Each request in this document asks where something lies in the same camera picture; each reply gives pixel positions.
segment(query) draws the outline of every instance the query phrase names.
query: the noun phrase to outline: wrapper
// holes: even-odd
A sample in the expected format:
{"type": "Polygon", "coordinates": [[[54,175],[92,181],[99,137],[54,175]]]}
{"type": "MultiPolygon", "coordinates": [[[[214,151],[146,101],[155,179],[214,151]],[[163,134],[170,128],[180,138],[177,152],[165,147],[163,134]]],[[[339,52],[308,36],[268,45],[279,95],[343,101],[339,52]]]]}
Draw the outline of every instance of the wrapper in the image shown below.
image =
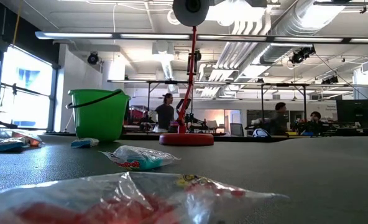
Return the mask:
{"type": "Polygon", "coordinates": [[[81,147],[93,147],[97,146],[99,143],[98,139],[93,138],[83,138],[77,139],[71,143],[72,148],[81,148],[81,147]]]}
{"type": "Polygon", "coordinates": [[[29,140],[26,138],[9,138],[0,139],[0,152],[16,150],[29,145],[29,140]]]}
{"type": "Polygon", "coordinates": [[[9,139],[9,138],[25,138],[29,141],[30,146],[41,147],[44,145],[41,138],[29,131],[20,130],[20,129],[4,129],[0,128],[0,139],[9,139]]]}
{"type": "Polygon", "coordinates": [[[121,146],[113,153],[101,152],[118,166],[127,170],[149,170],[179,160],[167,152],[143,147],[121,146]]]}
{"type": "Polygon", "coordinates": [[[196,175],[123,172],[2,192],[0,223],[234,223],[276,198],[286,196],[196,175]]]}

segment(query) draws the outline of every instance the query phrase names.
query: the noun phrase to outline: red object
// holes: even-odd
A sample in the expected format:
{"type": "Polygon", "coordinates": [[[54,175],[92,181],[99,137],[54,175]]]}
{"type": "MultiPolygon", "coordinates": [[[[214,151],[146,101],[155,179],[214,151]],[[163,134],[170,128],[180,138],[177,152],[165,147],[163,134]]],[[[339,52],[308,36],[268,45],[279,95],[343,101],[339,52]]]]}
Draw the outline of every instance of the red object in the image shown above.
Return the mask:
{"type": "Polygon", "coordinates": [[[178,114],[178,133],[185,134],[186,133],[186,126],[185,126],[185,105],[188,101],[188,97],[190,97],[190,93],[193,88],[193,70],[194,70],[194,64],[195,64],[195,44],[196,44],[196,26],[192,27],[193,35],[192,35],[192,48],[191,48],[191,59],[190,59],[190,77],[188,79],[188,88],[185,93],[184,101],[182,104],[182,109],[180,110],[180,113],[178,114]]]}
{"type": "Polygon", "coordinates": [[[0,214],[0,223],[20,224],[178,224],[175,207],[155,196],[145,196],[150,208],[133,200],[108,200],[80,214],[49,203],[33,203],[0,214]]]}
{"type": "Polygon", "coordinates": [[[159,143],[168,146],[212,146],[211,134],[161,134],[159,143]]]}
{"type": "Polygon", "coordinates": [[[190,97],[193,88],[193,68],[195,64],[195,44],[196,44],[196,27],[192,28],[192,48],[190,58],[190,77],[188,79],[188,89],[186,90],[182,108],[178,114],[178,134],[162,134],[159,137],[159,143],[168,146],[212,146],[214,138],[211,134],[185,134],[185,105],[190,97]]]}

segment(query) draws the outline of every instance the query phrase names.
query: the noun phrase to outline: man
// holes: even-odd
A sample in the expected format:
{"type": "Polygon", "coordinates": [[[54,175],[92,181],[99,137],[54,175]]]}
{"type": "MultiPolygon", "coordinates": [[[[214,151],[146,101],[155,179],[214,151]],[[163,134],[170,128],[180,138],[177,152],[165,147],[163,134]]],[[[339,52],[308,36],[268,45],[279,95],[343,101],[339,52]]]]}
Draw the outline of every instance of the man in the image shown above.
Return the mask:
{"type": "Polygon", "coordinates": [[[323,132],[323,122],[321,122],[321,114],[318,111],[314,111],[310,115],[311,121],[307,122],[306,131],[311,132],[314,135],[319,135],[323,132]]]}
{"type": "Polygon", "coordinates": [[[285,117],[286,103],[277,103],[275,105],[275,117],[271,120],[271,134],[285,135],[287,132],[287,119],[285,117]]]}
{"type": "Polygon", "coordinates": [[[173,95],[167,93],[164,95],[163,104],[158,106],[156,112],[158,113],[158,133],[167,133],[170,122],[174,120],[174,109],[170,106],[173,103],[173,95]]]}

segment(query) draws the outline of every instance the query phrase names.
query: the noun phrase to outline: monitor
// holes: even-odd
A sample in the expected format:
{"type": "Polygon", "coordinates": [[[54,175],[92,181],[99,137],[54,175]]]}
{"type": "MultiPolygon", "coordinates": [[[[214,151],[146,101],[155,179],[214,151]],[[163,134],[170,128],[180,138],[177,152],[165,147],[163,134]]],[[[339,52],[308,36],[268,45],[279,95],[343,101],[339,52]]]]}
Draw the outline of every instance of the monitor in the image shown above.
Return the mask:
{"type": "Polygon", "coordinates": [[[368,123],[368,100],[336,100],[336,109],[339,122],[368,123]]]}

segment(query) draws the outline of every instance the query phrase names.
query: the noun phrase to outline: gray table surface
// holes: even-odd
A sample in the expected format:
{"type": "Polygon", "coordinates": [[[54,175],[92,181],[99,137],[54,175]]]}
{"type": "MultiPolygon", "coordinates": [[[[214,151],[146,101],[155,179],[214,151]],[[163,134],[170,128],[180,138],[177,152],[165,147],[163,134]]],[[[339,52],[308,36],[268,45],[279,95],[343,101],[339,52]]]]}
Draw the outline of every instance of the gray table surface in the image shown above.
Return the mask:
{"type": "Polygon", "coordinates": [[[121,144],[148,147],[182,160],[153,170],[198,174],[291,200],[244,223],[368,223],[368,138],[291,139],[276,143],[216,142],[169,147],[157,141],[119,141],[71,149],[74,138],[42,136],[46,146],[0,154],[0,190],[24,184],[122,172],[98,151],[121,144]]]}

